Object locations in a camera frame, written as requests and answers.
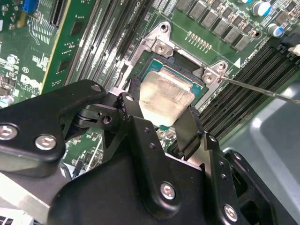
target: black memory slot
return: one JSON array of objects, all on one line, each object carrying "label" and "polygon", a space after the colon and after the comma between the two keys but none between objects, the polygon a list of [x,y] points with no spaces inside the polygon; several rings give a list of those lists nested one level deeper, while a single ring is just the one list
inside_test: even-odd
[{"label": "black memory slot", "polygon": [[[269,41],[236,75],[235,80],[276,91],[298,72],[296,59]],[[228,84],[201,113],[206,131],[221,140],[238,124],[251,118],[268,96],[234,84]]]},{"label": "black memory slot", "polygon": [[[95,39],[95,42],[93,43],[93,46],[100,45],[100,42],[103,39],[105,32],[108,29],[108,25],[111,22],[113,13],[116,10],[117,5],[118,5],[118,1],[110,0],[108,10],[106,11],[105,16],[104,16],[104,18],[106,18],[106,19],[104,19],[101,22],[100,29],[97,31],[96,39]],[[87,57],[87,60],[85,61],[83,70],[82,70],[78,80],[88,79],[87,75],[88,75],[88,71],[90,69],[89,65],[92,64],[93,60],[94,60],[94,54],[91,54],[91,52],[90,52]]]},{"label": "black memory slot", "polygon": [[[277,63],[280,63],[280,61],[283,59],[283,57],[281,57],[281,55],[277,55],[278,58],[276,58],[276,60],[270,60],[268,61],[268,63],[261,67],[257,73],[254,74],[254,76],[251,76],[250,79],[248,81],[246,81],[246,83],[250,83],[254,86],[260,86],[261,88],[266,88],[264,86],[264,83],[267,83],[269,81],[269,79],[271,79],[271,77],[266,77],[267,73],[270,73],[271,70],[273,70],[274,67]],[[231,98],[228,98],[226,101],[224,101],[222,103],[223,105],[223,111],[218,112],[215,116],[216,118],[220,118],[219,122],[213,122],[210,121],[210,123],[207,124],[207,128],[209,129],[214,129],[214,127],[210,127],[210,125],[215,126],[217,124],[217,126],[219,125],[219,123],[223,123],[224,119],[222,118],[226,112],[233,112],[238,110],[238,108],[241,106],[241,103],[243,102],[243,98],[245,93],[248,92],[248,89],[242,88],[242,87],[238,87],[238,94],[232,95]]]},{"label": "black memory slot", "polygon": [[[125,57],[128,49],[129,49],[129,46],[131,45],[132,40],[133,40],[134,36],[136,35],[137,30],[139,30],[139,28],[143,22],[143,19],[145,18],[146,14],[150,10],[151,6],[153,5],[153,2],[154,2],[154,0],[144,0],[142,2],[141,7],[139,7],[138,11],[136,12],[135,18],[133,19],[133,21],[127,28],[127,32],[123,38],[121,47],[117,50],[117,53],[116,53],[117,60],[123,59]],[[111,67],[111,69],[107,73],[109,76],[106,79],[106,81],[104,82],[104,86],[111,79],[111,76],[115,74],[116,69],[117,69],[117,67],[116,67],[116,62],[115,62],[115,64]]]},{"label": "black memory slot", "polygon": [[[115,29],[112,32],[112,38],[108,41],[108,45],[106,46],[106,49],[103,50],[104,53],[110,54],[114,47],[116,46],[117,42],[119,41],[122,33],[124,32],[124,28],[128,23],[128,19],[130,18],[130,15],[132,15],[134,8],[136,5],[136,1],[127,1],[125,7],[122,10],[121,16],[119,17],[119,21],[115,27]],[[98,64],[97,70],[92,78],[94,81],[99,80],[99,76],[101,75],[101,72],[106,64],[105,57],[102,57],[100,59],[100,62]]]},{"label": "black memory slot", "polygon": [[[257,54],[236,76],[235,79],[245,82],[254,72],[255,67],[260,66],[271,54],[273,54],[274,49],[269,46],[264,46],[260,50],[260,54]],[[210,119],[211,115],[214,115],[215,111],[222,107],[224,101],[226,101],[231,95],[235,93],[238,89],[237,85],[228,84],[227,87],[219,94],[218,98],[212,100],[211,105],[214,105],[212,112],[204,111],[201,113],[201,122],[206,122]]]}]

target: black plastic bracket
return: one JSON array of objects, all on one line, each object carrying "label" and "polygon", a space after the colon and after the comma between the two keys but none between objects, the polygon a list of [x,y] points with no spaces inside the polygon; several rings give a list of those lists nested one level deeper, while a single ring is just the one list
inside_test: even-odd
[{"label": "black plastic bracket", "polygon": [[[11,125],[17,135],[0,140],[0,171],[45,177],[57,171],[65,153],[63,130],[86,105],[101,102],[106,91],[93,81],[83,80],[0,110],[0,125]],[[41,150],[35,140],[49,135],[51,150]]]},{"label": "black plastic bracket", "polygon": [[[158,219],[170,218],[181,207],[181,193],[153,124],[143,118],[138,101],[128,93],[121,93],[117,104],[122,111],[123,121],[119,132],[105,152],[109,152],[109,157],[112,157],[112,150],[116,150],[123,141],[129,143],[138,186],[146,209]],[[173,199],[163,196],[161,185],[164,183],[174,189]]]}]

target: white label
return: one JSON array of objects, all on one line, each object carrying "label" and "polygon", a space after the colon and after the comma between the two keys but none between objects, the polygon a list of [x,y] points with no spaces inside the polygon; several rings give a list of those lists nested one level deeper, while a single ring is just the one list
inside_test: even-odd
[{"label": "white label", "polygon": [[21,75],[20,82],[24,84],[29,84],[33,88],[42,89],[42,83],[39,83],[34,79],[30,79],[28,76],[24,74]]},{"label": "white label", "polygon": [[43,71],[47,70],[47,64],[48,64],[49,58],[45,57],[45,54],[43,54],[41,59],[35,55],[32,56],[32,61],[37,63],[38,68],[41,68]]},{"label": "white label", "polygon": [[18,89],[14,89],[14,93],[13,93],[13,95],[15,96],[15,97],[19,97],[19,90]]},{"label": "white label", "polygon": [[23,71],[24,73],[26,73],[26,74],[29,73],[29,69],[28,69],[27,67],[23,67],[23,68],[22,68],[22,71]]}]

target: silver screw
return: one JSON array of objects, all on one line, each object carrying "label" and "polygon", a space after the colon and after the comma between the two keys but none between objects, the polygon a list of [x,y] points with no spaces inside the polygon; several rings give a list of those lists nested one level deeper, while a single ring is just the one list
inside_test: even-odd
[{"label": "silver screw", "polygon": [[41,150],[51,150],[56,146],[56,141],[49,135],[41,135],[35,140],[35,144]]},{"label": "silver screw", "polygon": [[224,211],[225,211],[225,214],[227,215],[227,217],[233,221],[233,222],[236,222],[238,221],[238,215],[236,214],[235,210],[233,209],[233,207],[231,207],[230,205],[225,205],[224,206]]},{"label": "silver screw", "polygon": [[129,100],[129,101],[134,101],[135,99],[133,97],[131,97],[130,95],[126,95],[126,98]]},{"label": "silver screw", "polygon": [[211,76],[211,75],[206,75],[206,76],[204,77],[204,82],[205,82],[206,84],[212,83],[212,82],[213,82],[212,76]]},{"label": "silver screw", "polygon": [[0,126],[0,140],[10,140],[18,135],[18,131],[11,125]]},{"label": "silver screw", "polygon": [[217,142],[216,138],[213,137],[213,136],[211,136],[211,135],[210,135],[210,139],[211,139],[213,142]]},{"label": "silver screw", "polygon": [[165,52],[165,48],[163,46],[159,45],[157,47],[157,51],[158,51],[158,53],[164,53]]},{"label": "silver screw", "polygon": [[242,160],[242,158],[240,157],[240,155],[238,153],[234,153],[234,156],[238,159],[238,160]]},{"label": "silver screw", "polygon": [[92,89],[95,91],[101,91],[101,87],[97,84],[92,85]]},{"label": "silver screw", "polygon": [[175,198],[174,188],[167,183],[162,183],[160,186],[160,191],[166,199],[172,200]]}]

